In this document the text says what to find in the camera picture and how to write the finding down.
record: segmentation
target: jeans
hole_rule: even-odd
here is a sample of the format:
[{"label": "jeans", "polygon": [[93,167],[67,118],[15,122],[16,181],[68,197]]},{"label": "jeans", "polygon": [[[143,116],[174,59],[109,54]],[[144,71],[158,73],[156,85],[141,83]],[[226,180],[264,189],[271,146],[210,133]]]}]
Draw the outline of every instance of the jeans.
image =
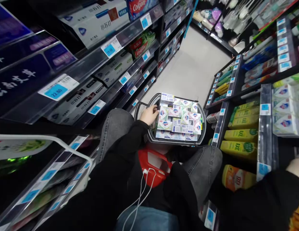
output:
[{"label": "jeans", "polygon": [[[134,119],[132,115],[123,109],[116,108],[109,112],[102,128],[99,153],[96,160],[97,163],[103,160],[106,152],[117,139],[128,133],[133,122]],[[209,189],[221,168],[222,152],[220,149],[209,145],[194,148],[187,146],[176,146],[167,153],[167,157],[169,161],[178,160],[183,162],[182,166],[189,175],[197,197],[198,208],[200,210],[204,200],[207,197]],[[140,179],[143,177],[138,161],[138,155],[136,155],[136,167],[132,170],[131,175],[133,175],[134,180],[132,183],[128,183],[128,185],[135,185],[136,193],[134,195],[136,196],[134,196],[132,199],[132,201],[135,201],[136,198],[139,197]],[[155,198],[157,198],[157,195],[161,194],[161,191],[154,192],[152,190],[151,194],[154,193],[156,193]]]}]

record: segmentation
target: earphones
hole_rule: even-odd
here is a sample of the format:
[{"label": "earphones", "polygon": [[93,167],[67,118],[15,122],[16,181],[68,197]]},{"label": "earphones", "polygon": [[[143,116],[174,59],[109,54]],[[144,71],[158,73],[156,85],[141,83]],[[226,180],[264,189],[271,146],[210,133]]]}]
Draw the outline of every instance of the earphones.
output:
[{"label": "earphones", "polygon": [[[141,201],[141,203],[140,203],[141,196],[143,195],[143,193],[144,193],[144,191],[145,191],[145,188],[146,188],[148,172],[149,172],[150,170],[153,170],[153,171],[155,172],[155,175],[154,175],[154,178],[153,178],[153,181],[152,181],[152,185],[150,186],[149,192],[147,193],[147,195],[145,196],[145,198],[144,198],[144,199]],[[146,176],[146,181],[145,181],[145,187],[144,187],[144,189],[143,189],[143,192],[141,193],[141,191],[142,191],[142,181],[143,181],[144,174],[146,174],[147,176]],[[136,221],[137,210],[138,210],[138,208],[141,206],[141,204],[145,201],[145,199],[146,199],[147,196],[149,195],[150,191],[152,190],[153,183],[154,183],[154,180],[155,180],[156,175],[157,175],[157,173],[156,173],[156,171],[155,171],[153,168],[149,168],[148,170],[147,170],[147,169],[144,169],[144,170],[143,170],[143,175],[142,175],[142,179],[141,179],[140,197],[135,201],[135,202],[138,201],[138,203],[137,203],[137,207],[136,207],[136,208],[129,214],[129,216],[128,216],[127,219],[125,220],[122,231],[124,231],[125,224],[126,224],[127,220],[129,219],[129,217],[134,213],[134,211],[136,211],[136,214],[135,214],[135,216],[134,216],[134,220],[133,220],[132,226],[131,226],[131,228],[130,228],[130,231],[132,230],[132,228],[133,228],[133,226],[134,226],[134,222]],[[127,209],[129,209],[135,202],[133,202],[133,203],[132,203],[131,205],[129,205],[124,211],[122,211],[121,214],[118,216],[118,218],[123,214],[123,212],[125,212]]]}]

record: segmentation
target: colgate toothpaste box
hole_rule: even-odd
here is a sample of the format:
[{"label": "colgate toothpaste box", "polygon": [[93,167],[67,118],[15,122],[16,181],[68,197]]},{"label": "colgate toothpaste box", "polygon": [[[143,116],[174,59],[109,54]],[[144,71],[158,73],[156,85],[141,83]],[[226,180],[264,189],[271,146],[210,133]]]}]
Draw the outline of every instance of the colgate toothpaste box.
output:
[{"label": "colgate toothpaste box", "polygon": [[129,18],[131,21],[143,15],[159,3],[159,0],[127,0],[129,5]]}]

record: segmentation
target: product packaging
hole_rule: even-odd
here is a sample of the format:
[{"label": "product packaging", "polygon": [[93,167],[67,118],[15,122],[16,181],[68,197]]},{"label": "product packaging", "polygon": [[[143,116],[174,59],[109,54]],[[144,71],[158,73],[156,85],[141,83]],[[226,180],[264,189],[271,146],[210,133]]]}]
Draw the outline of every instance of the product packaging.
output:
[{"label": "product packaging", "polygon": [[123,50],[94,73],[94,76],[110,87],[132,64],[132,55]]}]

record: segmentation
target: blue package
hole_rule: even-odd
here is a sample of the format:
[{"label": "blue package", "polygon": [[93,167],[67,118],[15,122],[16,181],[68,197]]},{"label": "blue package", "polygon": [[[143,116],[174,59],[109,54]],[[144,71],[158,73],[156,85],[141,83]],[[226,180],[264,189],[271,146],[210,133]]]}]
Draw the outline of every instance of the blue package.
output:
[{"label": "blue package", "polygon": [[30,35],[32,31],[0,4],[0,45]]}]

